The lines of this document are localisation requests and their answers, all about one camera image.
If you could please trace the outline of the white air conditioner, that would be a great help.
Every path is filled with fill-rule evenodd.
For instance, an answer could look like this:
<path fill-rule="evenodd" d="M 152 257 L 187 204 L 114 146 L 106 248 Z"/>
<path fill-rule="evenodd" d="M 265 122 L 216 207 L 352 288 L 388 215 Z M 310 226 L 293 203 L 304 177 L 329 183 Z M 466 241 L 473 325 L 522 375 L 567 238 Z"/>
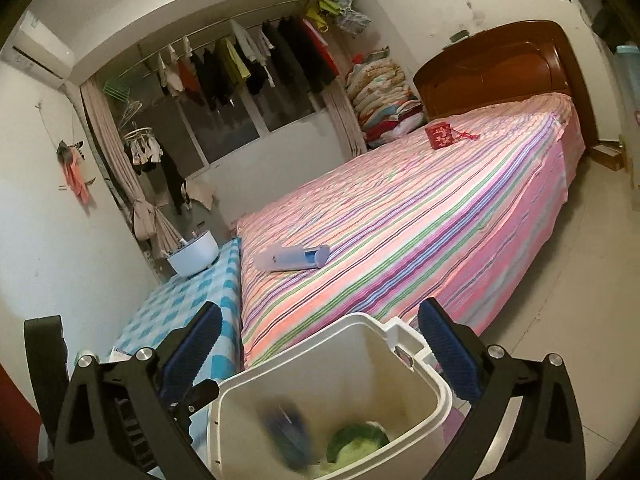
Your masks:
<path fill-rule="evenodd" d="M 25 11 L 2 48 L 1 58 L 25 75 L 55 89 L 64 84 L 75 66 L 72 49 L 29 10 Z"/>

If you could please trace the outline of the dark wooden headboard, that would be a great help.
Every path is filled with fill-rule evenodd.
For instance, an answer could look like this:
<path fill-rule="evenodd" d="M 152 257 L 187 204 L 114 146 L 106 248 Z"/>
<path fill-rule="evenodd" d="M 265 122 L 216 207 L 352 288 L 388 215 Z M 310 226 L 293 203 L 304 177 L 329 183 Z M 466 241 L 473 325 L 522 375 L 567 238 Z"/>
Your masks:
<path fill-rule="evenodd" d="M 585 144 L 599 143 L 584 74 L 564 29 L 552 21 L 519 21 L 478 32 L 431 58 L 413 83 L 431 119 L 563 93 L 574 103 Z"/>

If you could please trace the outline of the red pouch with tassel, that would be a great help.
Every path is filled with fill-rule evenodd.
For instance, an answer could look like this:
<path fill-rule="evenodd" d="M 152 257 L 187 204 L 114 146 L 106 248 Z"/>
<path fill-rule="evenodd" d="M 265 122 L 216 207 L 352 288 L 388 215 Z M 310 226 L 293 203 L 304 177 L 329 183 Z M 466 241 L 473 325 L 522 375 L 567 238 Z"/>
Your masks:
<path fill-rule="evenodd" d="M 467 133 L 455 129 L 449 122 L 430 122 L 425 127 L 425 133 L 433 150 L 448 148 L 463 140 L 478 140 L 477 134 Z"/>

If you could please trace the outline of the beige tied curtain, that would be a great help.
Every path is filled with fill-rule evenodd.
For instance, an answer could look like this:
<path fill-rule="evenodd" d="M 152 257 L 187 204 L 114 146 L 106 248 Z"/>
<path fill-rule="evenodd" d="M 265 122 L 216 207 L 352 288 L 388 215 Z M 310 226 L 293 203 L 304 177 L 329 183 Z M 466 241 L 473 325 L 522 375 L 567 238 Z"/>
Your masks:
<path fill-rule="evenodd" d="M 166 258 L 180 247 L 181 236 L 163 213 L 149 202 L 126 155 L 106 95 L 96 78 L 91 77 L 80 86 L 89 122 L 117 183 L 125 192 L 132 211 L 132 227 L 139 242 L 150 242 L 154 257 Z"/>

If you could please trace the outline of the white blue long box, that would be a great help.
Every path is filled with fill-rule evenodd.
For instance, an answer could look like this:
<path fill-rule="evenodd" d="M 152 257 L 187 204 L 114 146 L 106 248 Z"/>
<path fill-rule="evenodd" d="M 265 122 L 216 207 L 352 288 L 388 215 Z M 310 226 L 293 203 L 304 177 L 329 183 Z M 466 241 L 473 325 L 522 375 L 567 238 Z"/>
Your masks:
<path fill-rule="evenodd" d="M 328 245 L 317 247 L 272 245 L 254 255 L 254 266 L 262 272 L 320 269 L 331 255 Z"/>

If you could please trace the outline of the dark blue-label bottle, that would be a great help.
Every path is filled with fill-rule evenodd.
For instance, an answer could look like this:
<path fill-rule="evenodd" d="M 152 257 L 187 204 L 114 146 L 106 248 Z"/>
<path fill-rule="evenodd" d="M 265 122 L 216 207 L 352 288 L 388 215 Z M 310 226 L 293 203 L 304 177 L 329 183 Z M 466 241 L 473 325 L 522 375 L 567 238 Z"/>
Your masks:
<path fill-rule="evenodd" d="M 290 400 L 276 399 L 264 406 L 260 417 L 280 462 L 296 474 L 309 476 L 317 459 L 307 419 L 299 407 Z"/>

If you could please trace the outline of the round sock drying hanger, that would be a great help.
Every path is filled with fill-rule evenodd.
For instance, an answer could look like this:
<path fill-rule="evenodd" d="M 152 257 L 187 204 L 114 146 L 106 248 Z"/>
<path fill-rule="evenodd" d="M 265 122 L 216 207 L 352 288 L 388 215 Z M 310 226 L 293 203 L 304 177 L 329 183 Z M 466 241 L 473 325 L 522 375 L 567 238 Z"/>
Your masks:
<path fill-rule="evenodd" d="M 151 127 L 134 125 L 122 140 L 132 168 L 137 174 L 153 170 L 162 161 L 164 152 Z"/>

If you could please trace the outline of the green plush toy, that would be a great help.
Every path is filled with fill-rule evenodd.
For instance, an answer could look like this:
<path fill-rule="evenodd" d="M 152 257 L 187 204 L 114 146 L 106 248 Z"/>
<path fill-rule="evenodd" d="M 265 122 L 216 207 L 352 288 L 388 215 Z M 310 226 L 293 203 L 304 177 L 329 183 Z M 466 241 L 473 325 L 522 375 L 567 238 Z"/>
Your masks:
<path fill-rule="evenodd" d="M 318 463 L 317 474 L 332 474 L 390 443 L 386 431 L 377 422 L 358 422 L 347 425 L 331 437 L 326 446 L 326 458 Z"/>

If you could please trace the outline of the striped pink bed sheet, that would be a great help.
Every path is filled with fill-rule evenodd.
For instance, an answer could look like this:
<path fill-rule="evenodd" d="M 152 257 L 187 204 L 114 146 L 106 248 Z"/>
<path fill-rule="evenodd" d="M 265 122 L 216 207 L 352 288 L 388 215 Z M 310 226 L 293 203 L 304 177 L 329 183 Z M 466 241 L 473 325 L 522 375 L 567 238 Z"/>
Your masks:
<path fill-rule="evenodd" d="M 246 366 L 351 313 L 414 324 L 431 297 L 477 333 L 496 318 L 567 202 L 585 149 L 577 110 L 544 93 L 445 122 L 480 138 L 433 150 L 416 129 L 238 221 Z M 257 270 L 272 245 L 331 255 L 320 269 Z"/>

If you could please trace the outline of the white plastic trash bin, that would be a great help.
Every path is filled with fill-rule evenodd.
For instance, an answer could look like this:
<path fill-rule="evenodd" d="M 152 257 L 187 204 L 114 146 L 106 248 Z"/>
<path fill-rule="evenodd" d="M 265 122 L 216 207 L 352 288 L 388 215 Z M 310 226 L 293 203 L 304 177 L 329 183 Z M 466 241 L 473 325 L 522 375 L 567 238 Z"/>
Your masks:
<path fill-rule="evenodd" d="M 388 445 L 335 479 L 422 479 L 445 451 L 452 392 L 424 337 L 400 318 L 345 315 L 262 364 L 224 380 L 209 407 L 209 466 L 218 479 L 294 479 L 274 452 L 262 410 L 290 401 L 314 454 L 355 422 L 376 422 Z"/>

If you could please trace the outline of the blue checkered tablecloth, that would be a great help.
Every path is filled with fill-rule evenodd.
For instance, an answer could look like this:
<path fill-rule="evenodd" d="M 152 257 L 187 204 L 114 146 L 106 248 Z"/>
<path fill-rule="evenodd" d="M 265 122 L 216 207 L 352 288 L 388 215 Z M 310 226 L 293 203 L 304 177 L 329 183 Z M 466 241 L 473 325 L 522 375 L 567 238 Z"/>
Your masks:
<path fill-rule="evenodd" d="M 241 366 L 241 241 L 220 248 L 214 264 L 192 278 L 174 276 L 144 300 L 112 347 L 112 356 L 131 356 L 141 347 L 156 348 L 171 330 L 186 326 L 207 301 L 220 307 L 221 334 L 196 379 L 215 382 L 234 375 Z"/>

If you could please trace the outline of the pink cloth on wall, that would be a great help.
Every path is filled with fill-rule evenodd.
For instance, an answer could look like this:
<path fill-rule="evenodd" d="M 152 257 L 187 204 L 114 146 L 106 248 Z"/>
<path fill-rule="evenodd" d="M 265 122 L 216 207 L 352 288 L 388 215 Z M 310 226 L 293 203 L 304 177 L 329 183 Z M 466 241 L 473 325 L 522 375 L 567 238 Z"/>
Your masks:
<path fill-rule="evenodd" d="M 89 206 L 92 203 L 90 186 L 95 178 L 86 179 L 82 175 L 81 164 L 84 160 L 76 146 L 66 144 L 64 141 L 58 142 L 56 157 L 60 164 L 67 187 L 82 206 Z"/>

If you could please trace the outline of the white round bowl container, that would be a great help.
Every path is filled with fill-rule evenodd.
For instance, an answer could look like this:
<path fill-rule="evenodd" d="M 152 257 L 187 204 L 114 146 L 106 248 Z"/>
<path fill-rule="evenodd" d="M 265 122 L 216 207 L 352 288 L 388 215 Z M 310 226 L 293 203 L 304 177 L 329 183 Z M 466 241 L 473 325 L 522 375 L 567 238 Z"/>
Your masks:
<path fill-rule="evenodd" d="M 205 231 L 172 252 L 167 261 L 177 275 L 190 278 L 213 264 L 219 252 L 215 237 L 211 232 Z"/>

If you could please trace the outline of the hanging clothes row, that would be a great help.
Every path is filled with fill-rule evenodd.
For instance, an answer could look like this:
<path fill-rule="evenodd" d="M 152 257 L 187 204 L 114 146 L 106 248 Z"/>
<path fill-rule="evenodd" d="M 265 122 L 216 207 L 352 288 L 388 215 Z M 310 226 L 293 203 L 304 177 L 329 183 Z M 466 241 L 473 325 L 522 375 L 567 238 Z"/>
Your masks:
<path fill-rule="evenodd" d="M 318 94 L 341 76 L 326 35 L 335 27 L 357 37 L 372 20 L 352 7 L 352 0 L 311 0 L 300 15 L 264 21 L 250 32 L 230 20 L 231 34 L 194 48 L 182 38 L 183 54 L 167 46 L 168 60 L 156 56 L 156 78 L 166 96 L 183 94 L 211 110 L 233 105 L 244 88 L 257 96 L 265 87 L 293 88 L 304 84 Z"/>

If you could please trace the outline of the stack of folded quilts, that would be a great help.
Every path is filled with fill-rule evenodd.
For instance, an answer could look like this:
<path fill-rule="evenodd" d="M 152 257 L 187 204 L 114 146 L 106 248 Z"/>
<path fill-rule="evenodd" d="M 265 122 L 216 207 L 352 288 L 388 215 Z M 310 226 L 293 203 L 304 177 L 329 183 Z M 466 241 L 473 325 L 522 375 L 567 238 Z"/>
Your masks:
<path fill-rule="evenodd" d="M 405 71 L 390 56 L 390 48 L 352 58 L 346 93 L 369 150 L 392 143 L 426 122 L 424 106 Z"/>

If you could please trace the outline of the right beige curtain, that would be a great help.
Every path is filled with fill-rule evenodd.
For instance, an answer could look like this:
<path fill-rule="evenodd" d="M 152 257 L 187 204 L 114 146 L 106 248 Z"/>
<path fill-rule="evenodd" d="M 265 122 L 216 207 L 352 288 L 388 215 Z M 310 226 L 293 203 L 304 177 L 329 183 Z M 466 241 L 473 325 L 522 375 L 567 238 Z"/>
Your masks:
<path fill-rule="evenodd" d="M 349 160 L 365 153 L 367 145 L 341 81 L 334 79 L 325 86 L 322 99 L 345 158 Z"/>

